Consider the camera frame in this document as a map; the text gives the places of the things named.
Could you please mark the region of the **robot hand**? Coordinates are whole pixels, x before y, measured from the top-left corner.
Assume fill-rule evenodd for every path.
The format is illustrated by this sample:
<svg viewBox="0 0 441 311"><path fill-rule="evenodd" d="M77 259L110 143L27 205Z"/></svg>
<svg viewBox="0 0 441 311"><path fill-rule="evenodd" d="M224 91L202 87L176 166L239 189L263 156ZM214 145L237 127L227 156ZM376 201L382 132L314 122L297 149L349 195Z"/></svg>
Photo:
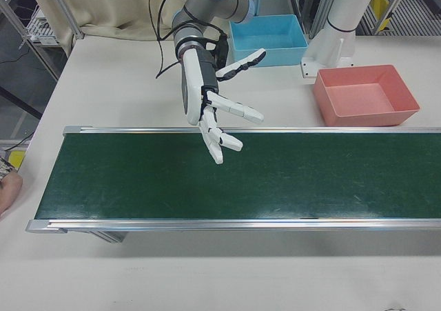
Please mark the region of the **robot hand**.
<svg viewBox="0 0 441 311"><path fill-rule="evenodd" d="M240 71L257 65L266 55L261 48L251 55L215 70L213 56L205 49L192 48L183 53L182 93L185 115L189 124L198 126L209 153L217 164L223 162L221 148L240 151L243 143L217 126L216 111L221 109L254 123L264 120L257 110L236 103L218 94L218 83L235 77Z"/></svg>

